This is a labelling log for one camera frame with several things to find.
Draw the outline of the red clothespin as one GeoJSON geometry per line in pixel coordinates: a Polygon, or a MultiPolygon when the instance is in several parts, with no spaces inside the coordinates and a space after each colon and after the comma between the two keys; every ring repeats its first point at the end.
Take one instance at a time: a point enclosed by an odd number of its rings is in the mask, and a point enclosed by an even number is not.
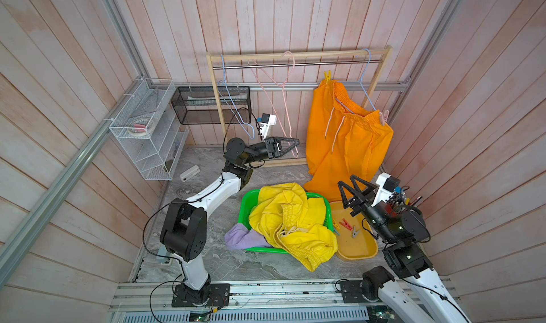
{"type": "Polygon", "coordinates": [[[347,220],[343,219],[339,222],[341,226],[345,227],[346,229],[352,231],[353,227],[347,222],[347,220]]]}

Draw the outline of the grey clothespin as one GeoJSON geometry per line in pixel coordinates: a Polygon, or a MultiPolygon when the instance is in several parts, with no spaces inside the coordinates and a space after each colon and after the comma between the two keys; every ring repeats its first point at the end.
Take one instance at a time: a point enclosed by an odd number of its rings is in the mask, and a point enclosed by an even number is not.
{"type": "Polygon", "coordinates": [[[361,232],[361,230],[358,227],[354,226],[353,229],[352,229],[351,237],[353,239],[355,239],[359,235],[360,232],[361,232]]]}

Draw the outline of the orange shorts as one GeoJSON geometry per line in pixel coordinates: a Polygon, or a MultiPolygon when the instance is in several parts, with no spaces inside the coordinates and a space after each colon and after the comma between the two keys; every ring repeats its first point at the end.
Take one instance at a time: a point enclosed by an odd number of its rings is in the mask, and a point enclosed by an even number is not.
{"type": "Polygon", "coordinates": [[[352,101],[341,82],[323,80],[311,104],[306,158],[312,178],[304,189],[330,202],[341,200],[338,182],[350,184],[352,175],[371,181],[393,135],[379,110],[352,101]]]}

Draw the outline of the yellow shorts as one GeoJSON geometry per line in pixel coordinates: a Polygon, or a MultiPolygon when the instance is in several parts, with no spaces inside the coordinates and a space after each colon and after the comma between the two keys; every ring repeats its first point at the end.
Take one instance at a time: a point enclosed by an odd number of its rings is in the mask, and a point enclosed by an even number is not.
{"type": "Polygon", "coordinates": [[[324,226],[326,202],[309,198],[297,183],[260,189],[249,224],[272,247],[282,249],[314,272],[338,250],[336,235],[324,226]]]}

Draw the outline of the pink clothespin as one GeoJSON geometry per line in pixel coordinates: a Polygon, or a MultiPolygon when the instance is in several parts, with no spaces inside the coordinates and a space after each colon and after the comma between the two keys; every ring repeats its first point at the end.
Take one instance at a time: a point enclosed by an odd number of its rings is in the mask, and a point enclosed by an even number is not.
{"type": "Polygon", "coordinates": [[[390,112],[388,110],[379,113],[381,125],[383,126],[387,125],[389,114],[390,112]]]}

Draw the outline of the light blue wire hanger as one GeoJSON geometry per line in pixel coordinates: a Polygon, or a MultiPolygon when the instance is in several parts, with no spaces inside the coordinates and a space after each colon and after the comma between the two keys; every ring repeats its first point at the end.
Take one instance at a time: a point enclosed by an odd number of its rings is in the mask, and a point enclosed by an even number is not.
{"type": "Polygon", "coordinates": [[[222,54],[220,55],[220,59],[221,59],[222,76],[223,76],[222,81],[220,82],[220,85],[227,92],[228,100],[226,100],[226,105],[230,109],[231,113],[234,115],[234,118],[236,119],[238,125],[243,129],[247,137],[253,139],[256,136],[255,128],[250,123],[247,123],[243,119],[243,116],[240,114],[240,109],[236,105],[235,100],[231,95],[230,89],[227,86],[226,60],[222,54]]]}

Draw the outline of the yellow clothespin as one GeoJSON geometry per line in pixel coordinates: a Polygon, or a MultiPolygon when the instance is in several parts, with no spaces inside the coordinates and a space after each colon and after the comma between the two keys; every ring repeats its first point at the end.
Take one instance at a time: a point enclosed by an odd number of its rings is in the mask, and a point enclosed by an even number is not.
{"type": "Polygon", "coordinates": [[[332,73],[331,71],[325,71],[324,72],[324,81],[328,84],[332,80],[332,73]]]}

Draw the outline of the purple shorts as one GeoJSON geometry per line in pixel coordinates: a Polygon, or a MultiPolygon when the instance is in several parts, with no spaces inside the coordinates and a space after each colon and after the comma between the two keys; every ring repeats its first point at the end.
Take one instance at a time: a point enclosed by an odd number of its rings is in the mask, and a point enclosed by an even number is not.
{"type": "Polygon", "coordinates": [[[224,236],[228,250],[244,250],[251,248],[271,248],[265,237],[254,229],[247,229],[242,223],[237,223],[224,236]]]}

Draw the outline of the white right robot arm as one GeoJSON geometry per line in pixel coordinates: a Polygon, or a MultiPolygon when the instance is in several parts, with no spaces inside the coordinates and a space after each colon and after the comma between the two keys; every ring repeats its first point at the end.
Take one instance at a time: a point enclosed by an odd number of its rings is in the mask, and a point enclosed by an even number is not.
{"type": "Polygon", "coordinates": [[[375,183],[355,175],[350,181],[338,182],[344,209],[363,215],[371,236],[385,245],[387,266],[365,272],[359,281],[340,280],[344,303],[383,303],[404,322],[469,322],[421,248],[432,236],[406,187],[388,173],[375,183]]]}

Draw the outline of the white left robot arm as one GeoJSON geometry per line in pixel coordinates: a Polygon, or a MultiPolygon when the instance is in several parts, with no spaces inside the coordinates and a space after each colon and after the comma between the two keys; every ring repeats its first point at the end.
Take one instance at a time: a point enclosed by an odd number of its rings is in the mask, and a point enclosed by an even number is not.
{"type": "Polygon", "coordinates": [[[173,307],[207,307],[214,312],[229,303],[230,285],[212,284],[201,255],[207,240],[208,216],[245,187],[254,169],[268,160],[283,157],[299,145],[297,138],[267,136],[271,115],[263,115],[256,123],[261,142],[248,145],[241,138],[225,139],[226,163],[219,177],[196,195],[174,199],[163,207],[166,216],[159,232],[162,247],[155,257],[166,259],[181,270],[180,277],[170,281],[173,307]]]}

